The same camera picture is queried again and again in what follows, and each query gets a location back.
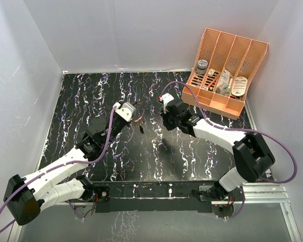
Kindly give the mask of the bunch of small keys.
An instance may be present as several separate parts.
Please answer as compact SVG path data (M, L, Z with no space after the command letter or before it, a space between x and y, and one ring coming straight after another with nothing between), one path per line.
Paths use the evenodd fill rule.
M143 128L142 120L137 120L136 122L134 122L133 126L135 128L138 128L141 134L144 134L144 128Z

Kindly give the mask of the silver metal keyring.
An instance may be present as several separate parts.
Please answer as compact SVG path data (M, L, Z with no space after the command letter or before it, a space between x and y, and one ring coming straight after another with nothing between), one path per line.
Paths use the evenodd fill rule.
M137 123L137 122L141 121L143 117L144 117L144 108L141 108L141 109L137 110L137 114L135 114L135 116L133 118L133 122Z

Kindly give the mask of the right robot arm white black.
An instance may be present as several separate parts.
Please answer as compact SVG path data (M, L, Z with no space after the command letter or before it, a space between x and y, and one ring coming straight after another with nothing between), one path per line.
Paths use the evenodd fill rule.
M162 104L163 125L167 130L178 128L185 134L215 143L233 155L235 167L207 191L200 192L201 196L227 200L235 188L256 182L275 163L275 157L261 134L230 131L211 123L208 118L191 114L187 104L170 94L159 97L159 102Z

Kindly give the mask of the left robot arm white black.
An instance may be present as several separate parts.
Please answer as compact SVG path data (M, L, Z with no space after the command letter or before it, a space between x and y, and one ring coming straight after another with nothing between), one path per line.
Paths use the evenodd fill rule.
M86 133L67 154L37 172L8 181L4 207L18 225L33 221L41 211L71 199L89 201L93 198L92 183L84 176L68 182L64 179L99 162L121 130L130 124L132 114L124 109L112 111L110 119L98 116L90 121Z

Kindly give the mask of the black marble pattern mat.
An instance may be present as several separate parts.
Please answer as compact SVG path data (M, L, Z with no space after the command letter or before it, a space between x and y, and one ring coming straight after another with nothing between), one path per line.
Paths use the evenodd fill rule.
M179 129L166 130L157 101L162 89L180 97L189 72L66 74L47 136L40 168L68 153L93 116L108 117L117 101L144 108L144 134L125 127L105 157L82 173L91 181L161 181L219 179L235 166L233 155L210 141Z

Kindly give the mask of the grey green small box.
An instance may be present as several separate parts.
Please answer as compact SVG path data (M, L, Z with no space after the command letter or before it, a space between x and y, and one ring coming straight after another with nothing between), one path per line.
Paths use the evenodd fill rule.
M220 95L227 96L228 95L228 88L229 88L229 84L226 84L226 83L220 84L216 88L216 93L220 94Z

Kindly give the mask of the orange plastic file organizer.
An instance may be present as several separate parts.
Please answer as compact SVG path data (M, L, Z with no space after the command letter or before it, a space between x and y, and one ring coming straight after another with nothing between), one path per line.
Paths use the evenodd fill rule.
M268 44L206 28L182 100L236 120Z

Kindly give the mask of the small white card box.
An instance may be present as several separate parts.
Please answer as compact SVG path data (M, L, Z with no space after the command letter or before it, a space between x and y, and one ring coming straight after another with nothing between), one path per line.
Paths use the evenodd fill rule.
M214 69L210 69L209 72L208 72L208 76L212 76L214 73L215 73L215 70Z

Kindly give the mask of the grey round jar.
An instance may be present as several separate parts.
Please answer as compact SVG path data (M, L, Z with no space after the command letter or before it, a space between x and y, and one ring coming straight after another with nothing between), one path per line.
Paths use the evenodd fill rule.
M208 69L208 61L205 59L200 59L197 62L195 72L198 75L204 75L207 72L207 69Z

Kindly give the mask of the white paper packets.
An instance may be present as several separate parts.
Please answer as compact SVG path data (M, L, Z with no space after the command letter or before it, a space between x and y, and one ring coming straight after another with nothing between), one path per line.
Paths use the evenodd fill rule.
M221 73L221 76L220 76L220 79L219 79L219 83L218 85L220 84L230 84L230 81L231 81L231 73L226 70L225 68L222 70L222 73Z

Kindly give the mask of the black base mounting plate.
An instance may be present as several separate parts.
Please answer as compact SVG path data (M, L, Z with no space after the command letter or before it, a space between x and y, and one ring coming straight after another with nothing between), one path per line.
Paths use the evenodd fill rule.
M242 202L242 193L235 189L224 200L215 199L207 191L211 181L96 181L96 213L119 211L197 211L220 216L232 214Z

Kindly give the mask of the aluminium frame rail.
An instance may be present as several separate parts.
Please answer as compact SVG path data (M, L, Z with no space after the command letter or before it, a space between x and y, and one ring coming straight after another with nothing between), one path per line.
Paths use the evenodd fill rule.
M290 203L284 184L247 183L242 188L246 203Z

